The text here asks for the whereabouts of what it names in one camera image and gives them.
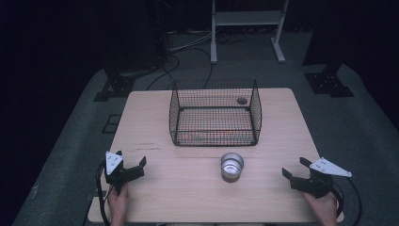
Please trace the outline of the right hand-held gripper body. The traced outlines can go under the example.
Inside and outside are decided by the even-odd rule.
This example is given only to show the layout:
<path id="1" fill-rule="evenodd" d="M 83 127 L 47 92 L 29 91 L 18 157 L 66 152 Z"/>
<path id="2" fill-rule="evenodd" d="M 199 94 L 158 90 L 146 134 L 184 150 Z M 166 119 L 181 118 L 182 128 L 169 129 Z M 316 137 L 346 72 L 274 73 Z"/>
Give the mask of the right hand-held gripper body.
<path id="1" fill-rule="evenodd" d="M 341 176 L 350 178 L 352 172 L 341 168 L 340 166 L 330 162 L 324 157 L 310 164 L 311 179 L 318 185 L 318 192 L 315 197 L 324 197 L 333 190 L 333 176 Z"/>

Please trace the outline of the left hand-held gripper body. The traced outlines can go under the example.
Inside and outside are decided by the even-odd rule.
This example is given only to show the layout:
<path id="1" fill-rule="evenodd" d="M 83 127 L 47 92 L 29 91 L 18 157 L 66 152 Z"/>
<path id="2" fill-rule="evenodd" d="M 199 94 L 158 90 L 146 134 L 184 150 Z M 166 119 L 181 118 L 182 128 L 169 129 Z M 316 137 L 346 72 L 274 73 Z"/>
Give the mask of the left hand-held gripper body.
<path id="1" fill-rule="evenodd" d="M 116 153 L 105 153 L 105 180 L 112 185 L 118 194 L 120 194 L 125 184 L 125 168 L 123 167 L 123 155 Z"/>

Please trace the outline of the person's right hand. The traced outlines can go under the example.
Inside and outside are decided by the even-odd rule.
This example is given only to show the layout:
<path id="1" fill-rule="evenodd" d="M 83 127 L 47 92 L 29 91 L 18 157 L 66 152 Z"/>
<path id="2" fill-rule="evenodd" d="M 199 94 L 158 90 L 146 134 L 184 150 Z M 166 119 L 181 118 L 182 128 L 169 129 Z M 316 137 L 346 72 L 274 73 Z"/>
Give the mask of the person's right hand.
<path id="1" fill-rule="evenodd" d="M 303 197 L 321 226 L 338 226 L 337 200 L 332 192 L 322 198 L 309 193 L 303 193 Z"/>

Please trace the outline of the person's left hand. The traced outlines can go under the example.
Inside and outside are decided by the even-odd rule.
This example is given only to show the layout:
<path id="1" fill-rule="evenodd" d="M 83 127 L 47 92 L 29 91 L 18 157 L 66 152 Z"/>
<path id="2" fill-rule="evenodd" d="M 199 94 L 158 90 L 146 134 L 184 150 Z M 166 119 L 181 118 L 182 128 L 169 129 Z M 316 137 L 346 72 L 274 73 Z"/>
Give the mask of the person's left hand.
<path id="1" fill-rule="evenodd" d="M 107 203 L 111 215 L 110 226 L 124 226 L 128 207 L 128 185 L 123 185 L 120 193 L 112 188 Z"/>

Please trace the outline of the black stand base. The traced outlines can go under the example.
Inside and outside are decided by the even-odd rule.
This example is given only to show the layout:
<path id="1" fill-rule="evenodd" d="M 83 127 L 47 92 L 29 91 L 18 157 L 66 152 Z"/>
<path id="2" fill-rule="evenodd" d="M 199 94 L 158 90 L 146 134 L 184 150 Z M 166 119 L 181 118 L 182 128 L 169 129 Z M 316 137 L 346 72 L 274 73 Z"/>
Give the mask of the black stand base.
<path id="1" fill-rule="evenodd" d="M 95 97 L 94 102 L 107 102 L 110 98 L 127 97 L 134 86 L 135 79 L 131 76 L 123 76 L 118 68 L 113 65 L 105 65 L 106 81 L 101 91 Z"/>
<path id="2" fill-rule="evenodd" d="M 306 73 L 305 78 L 313 93 L 328 94 L 332 98 L 353 97 L 353 92 L 338 77 L 341 66 L 341 63 L 329 63 L 321 72 Z"/>

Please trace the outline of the silver metal cup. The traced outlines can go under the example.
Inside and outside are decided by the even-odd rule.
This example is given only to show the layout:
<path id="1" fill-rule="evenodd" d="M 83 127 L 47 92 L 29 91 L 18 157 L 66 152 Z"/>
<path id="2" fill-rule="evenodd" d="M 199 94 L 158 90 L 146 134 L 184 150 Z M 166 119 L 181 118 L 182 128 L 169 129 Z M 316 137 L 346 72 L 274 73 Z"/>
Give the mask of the silver metal cup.
<path id="1" fill-rule="evenodd" d="M 228 183 L 239 180 L 244 169 L 244 158 L 238 153 L 225 153 L 220 160 L 222 179 Z"/>

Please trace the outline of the white metal stand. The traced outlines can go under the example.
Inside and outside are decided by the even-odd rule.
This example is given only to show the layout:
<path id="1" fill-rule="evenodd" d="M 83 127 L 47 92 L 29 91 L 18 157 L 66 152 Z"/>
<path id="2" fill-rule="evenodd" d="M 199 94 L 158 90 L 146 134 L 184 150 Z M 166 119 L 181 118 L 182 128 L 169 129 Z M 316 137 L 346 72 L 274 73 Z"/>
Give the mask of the white metal stand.
<path id="1" fill-rule="evenodd" d="M 277 27 L 277 32 L 275 36 L 271 38 L 271 43 L 274 48 L 278 62 L 284 63 L 286 59 L 281 51 L 279 40 L 285 22 L 285 17 L 287 14 L 289 2 L 290 0 L 283 0 L 283 5 L 280 10 L 217 11 L 216 0 L 212 0 L 210 61 L 214 64 L 217 63 L 216 29 L 218 27 L 246 26 L 246 25 L 275 25 Z"/>

